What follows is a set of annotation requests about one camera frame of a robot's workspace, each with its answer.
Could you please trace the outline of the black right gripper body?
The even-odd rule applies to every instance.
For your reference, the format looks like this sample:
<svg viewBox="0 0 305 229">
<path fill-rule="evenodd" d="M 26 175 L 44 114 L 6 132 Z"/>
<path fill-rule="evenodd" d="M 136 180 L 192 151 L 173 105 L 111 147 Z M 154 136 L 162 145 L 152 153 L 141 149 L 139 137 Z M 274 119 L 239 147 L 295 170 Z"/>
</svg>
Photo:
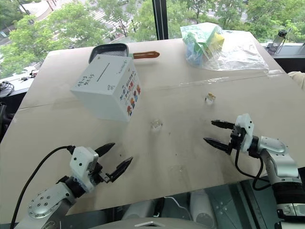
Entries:
<svg viewBox="0 0 305 229">
<path fill-rule="evenodd" d="M 229 142 L 229 155 L 231 154 L 232 150 L 240 150 L 242 141 L 245 137 L 246 130 L 243 127 L 229 125 L 229 128 L 232 129 L 230 135 L 230 142 Z"/>
</svg>

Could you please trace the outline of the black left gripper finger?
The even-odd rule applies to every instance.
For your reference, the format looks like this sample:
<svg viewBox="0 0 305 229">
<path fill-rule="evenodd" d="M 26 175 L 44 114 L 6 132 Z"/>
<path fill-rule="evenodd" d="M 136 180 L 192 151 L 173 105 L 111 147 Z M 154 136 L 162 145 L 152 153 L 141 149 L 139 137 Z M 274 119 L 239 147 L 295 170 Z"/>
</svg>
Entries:
<svg viewBox="0 0 305 229">
<path fill-rule="evenodd" d="M 133 157 L 129 157 L 128 159 L 122 161 L 116 169 L 110 174 L 110 181 L 114 182 L 117 178 L 119 178 L 128 168 L 130 163 L 132 162 Z"/>
<path fill-rule="evenodd" d="M 110 149 L 115 145 L 115 143 L 107 143 L 102 145 L 101 147 L 95 149 L 95 152 L 98 154 L 99 157 L 105 155 Z"/>
</svg>

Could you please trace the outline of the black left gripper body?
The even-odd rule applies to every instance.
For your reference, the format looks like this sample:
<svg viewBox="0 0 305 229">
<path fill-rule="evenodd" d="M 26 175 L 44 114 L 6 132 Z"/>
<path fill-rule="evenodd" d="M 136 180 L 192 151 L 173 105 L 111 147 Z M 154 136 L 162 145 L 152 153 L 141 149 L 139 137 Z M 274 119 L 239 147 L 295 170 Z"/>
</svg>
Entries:
<svg viewBox="0 0 305 229">
<path fill-rule="evenodd" d="M 97 186 L 98 184 L 105 182 L 109 183 L 112 182 L 112 179 L 108 173 L 102 172 L 102 165 L 100 165 L 98 162 L 95 164 L 92 171 L 89 172 L 90 181 L 94 186 Z"/>
</svg>

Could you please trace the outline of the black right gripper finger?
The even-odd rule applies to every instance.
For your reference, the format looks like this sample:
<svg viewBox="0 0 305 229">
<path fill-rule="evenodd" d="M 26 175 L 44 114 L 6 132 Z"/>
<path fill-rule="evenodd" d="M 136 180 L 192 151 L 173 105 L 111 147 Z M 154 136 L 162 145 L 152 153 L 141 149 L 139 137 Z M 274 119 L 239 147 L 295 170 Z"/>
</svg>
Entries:
<svg viewBox="0 0 305 229">
<path fill-rule="evenodd" d="M 227 155 L 231 154 L 231 149 L 230 149 L 229 145 L 221 143 L 220 141 L 213 139 L 213 138 L 204 137 L 203 139 L 206 143 L 208 143 L 212 147 L 225 152 Z"/>
<path fill-rule="evenodd" d="M 230 123 L 230 122 L 227 122 L 227 121 L 224 121 L 224 120 L 212 120 L 211 124 L 216 126 L 216 127 L 223 128 L 223 129 L 233 130 L 234 127 L 235 127 L 234 123 Z"/>
</svg>

